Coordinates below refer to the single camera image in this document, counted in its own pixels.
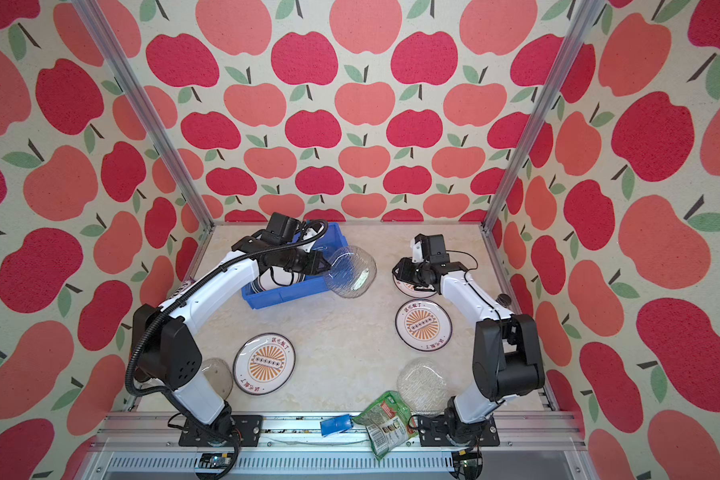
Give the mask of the blue plastic bin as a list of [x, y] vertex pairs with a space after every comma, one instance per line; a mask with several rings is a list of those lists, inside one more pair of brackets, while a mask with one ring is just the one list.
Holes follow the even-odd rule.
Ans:
[[[348, 242], [338, 223], [330, 222], [327, 232], [310, 245], [311, 252], [321, 252], [325, 260]], [[304, 297], [327, 292], [329, 288], [321, 275], [285, 272], [272, 268], [245, 285], [242, 298], [252, 309], [263, 309]]]

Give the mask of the green rimmed white plate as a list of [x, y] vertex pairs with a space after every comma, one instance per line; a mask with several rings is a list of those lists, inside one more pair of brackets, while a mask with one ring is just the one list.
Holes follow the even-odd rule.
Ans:
[[277, 288], [289, 287], [302, 282], [305, 275], [302, 273], [286, 271], [282, 267], [269, 267], [253, 283], [258, 292], [270, 291]]

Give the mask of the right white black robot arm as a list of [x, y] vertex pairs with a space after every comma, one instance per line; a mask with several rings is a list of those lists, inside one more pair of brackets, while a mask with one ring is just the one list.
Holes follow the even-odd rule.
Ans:
[[474, 324], [473, 382], [449, 399], [443, 414], [450, 443], [473, 446], [495, 410], [545, 385], [536, 322], [489, 296], [460, 262], [416, 262], [404, 257], [392, 274], [415, 287], [432, 287]]

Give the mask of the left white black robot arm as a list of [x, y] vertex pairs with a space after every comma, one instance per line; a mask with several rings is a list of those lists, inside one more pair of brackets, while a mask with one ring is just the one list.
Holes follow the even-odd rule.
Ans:
[[264, 231], [246, 236], [180, 293], [158, 307], [140, 307], [133, 321], [140, 338], [131, 348], [124, 380], [128, 393], [159, 393], [205, 433], [231, 440], [231, 409], [200, 372], [203, 357], [195, 335], [219, 307], [269, 267], [305, 275], [328, 270], [322, 253], [311, 251], [319, 237], [312, 228], [290, 244]]

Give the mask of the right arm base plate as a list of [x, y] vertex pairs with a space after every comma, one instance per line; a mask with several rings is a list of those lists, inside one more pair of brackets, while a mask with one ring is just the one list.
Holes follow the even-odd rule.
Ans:
[[408, 422], [424, 447], [497, 447], [500, 445], [498, 430], [492, 417], [477, 422], [463, 423], [454, 413], [430, 417], [415, 414]]

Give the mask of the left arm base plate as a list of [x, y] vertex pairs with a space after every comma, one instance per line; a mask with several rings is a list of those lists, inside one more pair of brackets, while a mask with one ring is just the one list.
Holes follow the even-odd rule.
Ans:
[[[256, 447], [262, 430], [263, 417], [261, 415], [232, 415], [232, 428], [230, 435], [235, 438], [240, 447]], [[181, 447], [208, 447], [232, 448], [232, 440], [222, 440], [209, 435], [200, 427], [186, 420], [180, 428], [178, 445]]]

